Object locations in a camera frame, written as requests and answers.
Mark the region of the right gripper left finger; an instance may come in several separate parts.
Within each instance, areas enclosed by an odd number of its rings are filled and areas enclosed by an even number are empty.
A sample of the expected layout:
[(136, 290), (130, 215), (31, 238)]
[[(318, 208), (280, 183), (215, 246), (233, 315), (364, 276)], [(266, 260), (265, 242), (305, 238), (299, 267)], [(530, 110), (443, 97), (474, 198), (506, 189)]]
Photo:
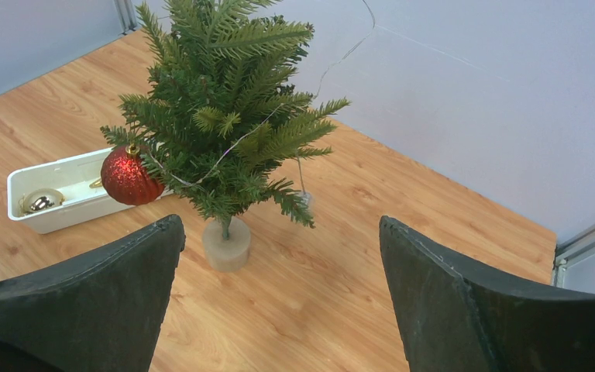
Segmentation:
[(0, 371), (149, 370), (184, 245), (168, 215), (0, 281)]

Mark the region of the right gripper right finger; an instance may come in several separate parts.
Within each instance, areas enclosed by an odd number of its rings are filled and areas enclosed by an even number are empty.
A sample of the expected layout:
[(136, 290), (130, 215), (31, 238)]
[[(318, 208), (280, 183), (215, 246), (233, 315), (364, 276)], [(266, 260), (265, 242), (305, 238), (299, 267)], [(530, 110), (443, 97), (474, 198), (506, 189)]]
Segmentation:
[(595, 294), (456, 252), (390, 216), (380, 254), (413, 371), (595, 371)]

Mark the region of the red glitter ball ornament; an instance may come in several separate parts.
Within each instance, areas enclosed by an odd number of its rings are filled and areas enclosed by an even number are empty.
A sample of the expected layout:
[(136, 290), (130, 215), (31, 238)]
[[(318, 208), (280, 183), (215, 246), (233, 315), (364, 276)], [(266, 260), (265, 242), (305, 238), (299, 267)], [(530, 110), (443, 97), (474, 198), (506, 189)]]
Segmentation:
[(143, 148), (133, 145), (117, 146), (101, 166), (101, 186), (115, 201), (124, 205), (145, 205), (158, 199), (164, 185), (151, 177), (143, 164)]

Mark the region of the clear battery box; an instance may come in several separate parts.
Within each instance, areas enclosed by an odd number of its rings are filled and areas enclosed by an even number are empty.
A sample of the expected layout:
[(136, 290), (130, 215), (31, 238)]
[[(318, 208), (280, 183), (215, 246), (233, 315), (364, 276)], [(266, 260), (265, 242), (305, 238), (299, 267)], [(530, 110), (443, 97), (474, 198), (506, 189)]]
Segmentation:
[(300, 193), (300, 197), (301, 197), (301, 202), (308, 208), (311, 207), (312, 202), (313, 202), (313, 196), (310, 192), (308, 191), (302, 191)]

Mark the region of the small green christmas tree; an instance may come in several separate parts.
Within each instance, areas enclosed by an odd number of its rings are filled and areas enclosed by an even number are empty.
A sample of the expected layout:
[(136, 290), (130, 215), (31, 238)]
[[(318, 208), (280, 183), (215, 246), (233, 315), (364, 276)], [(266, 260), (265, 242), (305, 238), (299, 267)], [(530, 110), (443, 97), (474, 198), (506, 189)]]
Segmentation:
[(274, 202), (308, 228), (303, 188), (273, 179), (284, 161), (325, 156), (315, 141), (335, 129), (345, 98), (313, 106), (290, 82), (314, 36), (308, 22), (259, 17), (268, 1), (168, 1), (170, 28), (147, 4), (136, 8), (154, 61), (145, 94), (120, 95), (124, 123), (103, 126), (112, 149), (137, 145), (148, 174), (188, 199), (207, 221), (202, 245), (220, 272), (248, 261), (252, 233), (241, 215)]

